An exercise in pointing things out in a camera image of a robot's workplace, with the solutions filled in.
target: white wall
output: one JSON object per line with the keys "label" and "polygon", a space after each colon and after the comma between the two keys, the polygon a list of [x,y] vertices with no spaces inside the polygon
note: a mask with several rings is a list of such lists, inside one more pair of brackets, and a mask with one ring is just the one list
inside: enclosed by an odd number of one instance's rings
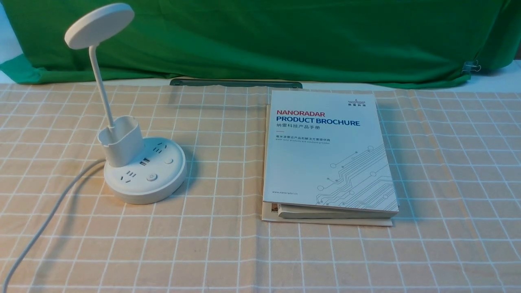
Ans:
{"label": "white wall", "polygon": [[[0,64],[22,54],[22,48],[15,32],[7,19],[4,6],[0,3]],[[3,72],[0,71],[0,83],[12,83]]]}

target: white cable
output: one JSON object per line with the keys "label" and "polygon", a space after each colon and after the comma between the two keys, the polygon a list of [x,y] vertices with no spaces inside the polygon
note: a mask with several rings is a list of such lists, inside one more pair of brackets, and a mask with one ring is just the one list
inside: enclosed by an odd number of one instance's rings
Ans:
{"label": "white cable", "polygon": [[71,181],[71,183],[69,184],[69,186],[67,186],[67,188],[63,191],[63,193],[60,195],[60,198],[56,201],[56,204],[54,205],[53,207],[53,210],[49,213],[49,216],[47,217],[47,219],[45,220],[45,222],[43,223],[42,227],[40,228],[40,230],[38,230],[38,232],[36,232],[36,234],[34,235],[33,239],[31,239],[31,241],[29,242],[29,244],[27,245],[27,247],[23,250],[22,254],[18,257],[18,259],[16,260],[16,262],[14,263],[13,267],[11,268],[11,270],[9,271],[9,273],[7,274],[7,276],[5,277],[5,280],[4,280],[4,285],[2,286],[2,293],[7,293],[7,286],[9,285],[9,281],[11,281],[11,278],[13,277],[16,269],[18,268],[18,266],[20,265],[20,263],[23,261],[23,258],[26,257],[27,253],[29,252],[29,250],[32,248],[32,246],[34,245],[34,243],[38,240],[38,238],[40,237],[40,235],[43,233],[43,231],[45,230],[45,228],[47,227],[47,225],[49,224],[49,222],[51,221],[51,219],[53,218],[54,214],[56,213],[56,211],[58,210],[58,207],[60,206],[61,202],[63,201],[63,199],[65,198],[65,196],[67,195],[67,193],[69,193],[69,190],[74,186],[74,184],[76,184],[76,182],[78,182],[78,180],[81,179],[81,177],[83,177],[83,175],[85,175],[85,173],[87,173],[90,169],[92,169],[94,166],[96,166],[97,164],[101,163],[101,162],[104,162],[105,159],[99,159],[99,160],[96,160],[95,162],[93,162],[92,164],[90,164],[89,166],[87,166],[85,169],[83,169],[80,174],[78,174],[76,176],[76,178],[74,178],[73,181]]}

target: lamp base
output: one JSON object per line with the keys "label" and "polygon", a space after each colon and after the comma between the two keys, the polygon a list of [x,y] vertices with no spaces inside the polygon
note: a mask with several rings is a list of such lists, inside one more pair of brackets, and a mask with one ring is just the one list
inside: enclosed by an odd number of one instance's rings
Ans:
{"label": "lamp base", "polygon": [[176,191],[187,176],[187,159],[175,142],[144,138],[145,147],[129,164],[113,167],[105,163],[105,182],[114,196],[130,204],[161,201]]}

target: green backdrop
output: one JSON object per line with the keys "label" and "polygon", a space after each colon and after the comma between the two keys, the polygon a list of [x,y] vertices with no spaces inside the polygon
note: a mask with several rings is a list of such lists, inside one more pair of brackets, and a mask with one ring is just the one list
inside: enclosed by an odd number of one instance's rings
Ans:
{"label": "green backdrop", "polygon": [[[17,83],[94,80],[67,47],[78,18],[108,0],[2,0],[23,55],[0,65]],[[282,79],[450,87],[465,62],[508,65],[519,0],[127,0],[136,16],[97,49],[104,79]]]}

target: circuit pattern graphic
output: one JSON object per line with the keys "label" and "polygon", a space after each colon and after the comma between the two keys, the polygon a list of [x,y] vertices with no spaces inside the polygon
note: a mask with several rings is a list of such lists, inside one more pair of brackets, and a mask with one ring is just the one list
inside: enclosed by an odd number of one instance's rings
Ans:
{"label": "circuit pattern graphic", "polygon": [[327,183],[317,186],[317,205],[397,211],[394,184],[383,144],[368,146],[329,165],[334,172]]}

